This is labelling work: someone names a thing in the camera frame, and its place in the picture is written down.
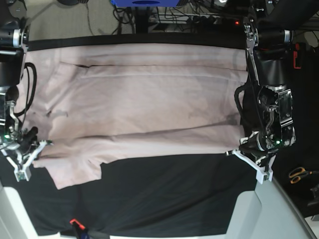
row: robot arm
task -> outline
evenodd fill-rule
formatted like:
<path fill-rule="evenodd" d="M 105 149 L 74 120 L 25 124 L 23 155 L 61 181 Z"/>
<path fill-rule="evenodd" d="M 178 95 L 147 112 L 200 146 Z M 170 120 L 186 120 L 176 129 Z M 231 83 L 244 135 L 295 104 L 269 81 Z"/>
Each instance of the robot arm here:
<path fill-rule="evenodd" d="M 21 2 L 19 13 L 26 13 Z M 0 0 L 0 151 L 14 168 L 17 181 L 29 180 L 29 166 L 49 141 L 37 141 L 38 129 L 23 131 L 23 123 L 28 105 L 20 113 L 14 112 L 19 96 L 17 85 L 23 76 L 25 57 L 28 49 L 29 26 L 24 16 L 11 15 L 10 1 Z"/>
<path fill-rule="evenodd" d="M 261 184 L 272 180 L 271 166 L 277 151 L 296 140 L 293 96 L 287 86 L 292 74 L 292 30 L 319 10 L 319 1 L 280 0 L 271 14 L 266 9 L 264 0 L 253 0 L 244 18 L 247 67 L 259 127 L 240 140 L 238 149 L 228 152 L 250 164 Z"/>

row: pink cloth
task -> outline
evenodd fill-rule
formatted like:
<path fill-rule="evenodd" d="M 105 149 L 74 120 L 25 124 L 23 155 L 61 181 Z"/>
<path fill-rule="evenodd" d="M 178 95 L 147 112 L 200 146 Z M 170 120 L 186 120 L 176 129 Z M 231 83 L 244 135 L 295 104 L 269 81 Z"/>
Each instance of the pink cloth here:
<path fill-rule="evenodd" d="M 101 163 L 224 153 L 243 136 L 233 95 L 247 79 L 244 51 L 81 46 L 30 52 L 27 61 L 38 86 L 25 125 L 54 140 L 34 166 L 46 167 L 58 189 L 101 179 Z M 25 89 L 24 79 L 17 111 Z"/>

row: scissors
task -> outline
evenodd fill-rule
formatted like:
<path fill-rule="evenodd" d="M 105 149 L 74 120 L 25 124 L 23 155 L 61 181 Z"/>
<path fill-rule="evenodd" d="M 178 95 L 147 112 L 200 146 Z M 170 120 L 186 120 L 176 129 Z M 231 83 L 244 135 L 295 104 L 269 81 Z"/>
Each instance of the scissors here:
<path fill-rule="evenodd" d="M 312 174 L 319 174 L 319 171 L 307 171 L 303 167 L 295 168 L 293 171 L 289 173 L 290 183 L 298 183 L 303 178 Z"/>

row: orange clip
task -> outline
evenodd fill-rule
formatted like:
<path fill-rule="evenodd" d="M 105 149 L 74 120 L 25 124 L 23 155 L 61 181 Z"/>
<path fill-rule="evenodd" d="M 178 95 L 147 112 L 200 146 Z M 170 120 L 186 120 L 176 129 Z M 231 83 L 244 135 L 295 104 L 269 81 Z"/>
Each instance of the orange clip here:
<path fill-rule="evenodd" d="M 73 224 L 73 223 L 76 223 L 81 230 L 85 230 L 85 226 L 83 226 L 81 223 L 79 223 L 78 220 L 72 219 L 72 220 L 70 221 L 70 224 Z"/>

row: gray floor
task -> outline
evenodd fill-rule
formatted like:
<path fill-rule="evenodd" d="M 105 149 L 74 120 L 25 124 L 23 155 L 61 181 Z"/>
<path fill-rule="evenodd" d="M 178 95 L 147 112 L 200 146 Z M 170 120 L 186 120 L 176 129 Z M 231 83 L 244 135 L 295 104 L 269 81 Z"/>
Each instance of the gray floor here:
<path fill-rule="evenodd" d="M 111 34 L 118 26 L 109 0 L 90 0 L 68 7 L 57 0 L 25 0 L 31 20 L 30 40 Z"/>

